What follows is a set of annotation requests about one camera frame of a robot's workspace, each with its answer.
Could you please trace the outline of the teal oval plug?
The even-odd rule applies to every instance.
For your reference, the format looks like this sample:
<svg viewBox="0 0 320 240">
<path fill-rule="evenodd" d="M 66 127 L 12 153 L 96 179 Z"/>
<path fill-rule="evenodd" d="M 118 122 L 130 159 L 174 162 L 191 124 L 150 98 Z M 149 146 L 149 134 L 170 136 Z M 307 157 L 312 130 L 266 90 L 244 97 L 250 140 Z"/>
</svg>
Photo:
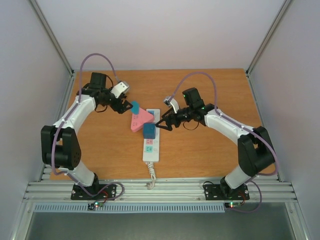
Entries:
<svg viewBox="0 0 320 240">
<path fill-rule="evenodd" d="M 137 101 L 131 102 L 132 108 L 130 109 L 134 115 L 138 115 L 140 111 L 140 105 Z"/>
</svg>

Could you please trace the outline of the white power strip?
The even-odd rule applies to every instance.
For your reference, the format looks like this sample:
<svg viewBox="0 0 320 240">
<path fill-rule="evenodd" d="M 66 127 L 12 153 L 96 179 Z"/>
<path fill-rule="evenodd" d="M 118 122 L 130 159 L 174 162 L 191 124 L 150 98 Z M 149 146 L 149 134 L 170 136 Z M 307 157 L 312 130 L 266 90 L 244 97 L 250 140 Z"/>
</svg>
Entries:
<svg viewBox="0 0 320 240">
<path fill-rule="evenodd" d="M 147 108 L 149 113 L 154 116 L 154 123 L 160 120 L 161 112 L 157 108 Z M 143 155 L 142 161 L 145 163 L 157 163 L 160 160 L 160 129 L 155 128 L 155 139 L 143 140 Z"/>
</svg>

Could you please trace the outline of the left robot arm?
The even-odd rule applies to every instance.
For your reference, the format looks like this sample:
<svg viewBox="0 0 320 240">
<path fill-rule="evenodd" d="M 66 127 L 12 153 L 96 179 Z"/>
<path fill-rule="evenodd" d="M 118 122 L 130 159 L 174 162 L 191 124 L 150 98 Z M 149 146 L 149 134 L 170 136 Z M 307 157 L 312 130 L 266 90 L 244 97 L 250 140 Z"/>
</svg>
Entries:
<svg viewBox="0 0 320 240">
<path fill-rule="evenodd" d="M 93 72 L 89 83 L 80 86 L 66 113 L 53 125 L 45 125 L 40 132 L 43 163 L 51 166 L 54 175 L 71 178 L 89 199 L 96 199 L 101 193 L 101 187 L 98 176 L 82 161 L 78 131 L 98 106 L 110 107 L 119 114 L 133 107 L 126 99 L 129 84 L 118 81 L 107 88 L 108 79 L 106 74 Z"/>
</svg>

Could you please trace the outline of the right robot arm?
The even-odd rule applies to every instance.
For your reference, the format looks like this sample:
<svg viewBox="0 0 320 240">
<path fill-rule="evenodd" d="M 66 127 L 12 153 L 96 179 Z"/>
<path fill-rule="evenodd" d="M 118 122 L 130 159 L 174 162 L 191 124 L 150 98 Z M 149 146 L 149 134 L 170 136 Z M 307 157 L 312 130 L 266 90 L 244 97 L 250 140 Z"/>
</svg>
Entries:
<svg viewBox="0 0 320 240">
<path fill-rule="evenodd" d="M 195 121 L 218 131 L 235 143 L 238 165 L 219 183 L 219 193 L 225 199 L 234 197 L 240 186 L 276 163 L 276 153 L 269 133 L 264 127 L 254 128 L 243 125 L 224 114 L 214 104 L 205 104 L 195 87 L 183 91 L 182 94 L 186 107 L 179 108 L 175 100 L 165 99 L 164 102 L 171 107 L 161 116 L 155 126 L 172 131 L 182 123 Z"/>
</svg>

